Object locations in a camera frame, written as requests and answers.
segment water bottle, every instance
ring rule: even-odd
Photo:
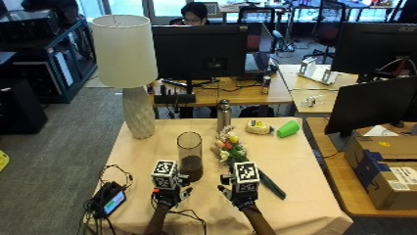
[[[217,104],[217,132],[220,132],[224,126],[231,124],[232,108],[229,100],[220,100]]]

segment cardboard box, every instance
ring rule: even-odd
[[[359,136],[351,140],[345,158],[355,169],[364,150],[379,152],[385,160],[417,161],[417,136]]]
[[[356,176],[379,210],[417,209],[417,162],[387,161],[380,153],[364,151]]]

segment wooden desk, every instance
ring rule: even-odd
[[[336,83],[332,85],[324,85],[315,80],[297,75],[300,65],[281,65],[279,66],[283,79],[289,90],[293,105],[299,111],[299,114],[324,114],[328,115],[332,112],[337,90],[341,86],[352,85],[356,83],[357,75],[341,73],[337,76]],[[301,107],[301,101],[311,96],[325,95],[325,102],[313,107]]]
[[[271,80],[269,94],[263,94],[261,86],[253,86],[256,81],[236,81],[229,77],[221,77],[219,83],[204,85],[204,87],[195,88],[196,103],[188,104],[188,107],[209,107],[216,106],[219,100],[228,99],[233,106],[261,105],[267,109],[268,105],[291,104],[292,97],[287,90],[283,79],[277,79],[276,75]],[[153,85],[156,94],[159,93],[159,86],[161,82],[157,81]],[[177,92],[185,93],[185,88],[177,88]],[[153,96],[149,95],[149,101],[153,104]],[[153,104],[155,107],[165,107],[165,105]]]
[[[280,200],[261,185],[257,206],[276,234],[343,234],[352,224],[351,218],[339,207],[328,182],[317,164],[303,129],[297,134],[280,139],[276,135],[256,135],[245,131],[249,118],[235,118],[233,130],[248,148],[248,158],[287,193]],[[296,117],[260,118],[273,126],[283,126]],[[155,135],[135,139],[123,125],[108,165],[119,165],[133,175],[133,184],[127,189],[127,202],[110,216],[118,234],[141,234],[153,213],[149,195],[153,185],[151,172],[157,160],[177,161],[176,138],[184,131],[196,131],[203,136],[204,176],[192,183],[193,192],[176,211],[195,210],[207,221],[208,234],[252,234],[245,215],[232,207],[219,192],[219,176],[228,172],[219,166],[219,159],[209,150],[216,135],[216,119],[160,119],[155,122]],[[110,168],[103,175],[107,180],[124,182],[124,174]],[[95,230],[94,221],[90,227]],[[203,234],[201,224],[192,218],[169,214],[164,230],[172,234]]]
[[[332,156],[337,151],[325,135],[328,121],[323,117],[308,117],[307,122],[313,132],[319,150],[323,156]],[[400,131],[399,128],[385,125],[385,128]],[[412,123],[405,123],[405,129],[412,129]],[[357,130],[365,134],[371,128]],[[365,189],[355,175],[352,167],[344,158],[344,152],[325,158],[328,176],[336,189],[336,196],[345,212],[352,216],[384,216],[384,217],[417,217],[417,210],[411,211],[379,211],[367,194]]]

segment drinking glass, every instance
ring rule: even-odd
[[[196,132],[184,132],[177,138],[180,172],[189,175],[191,182],[196,182],[204,175],[203,140]]]

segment black cabinet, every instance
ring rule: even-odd
[[[47,120],[28,82],[0,79],[0,134],[35,134]]]
[[[16,52],[0,78],[26,79],[40,103],[71,103],[96,69],[86,19],[52,38],[3,44],[0,51]]]

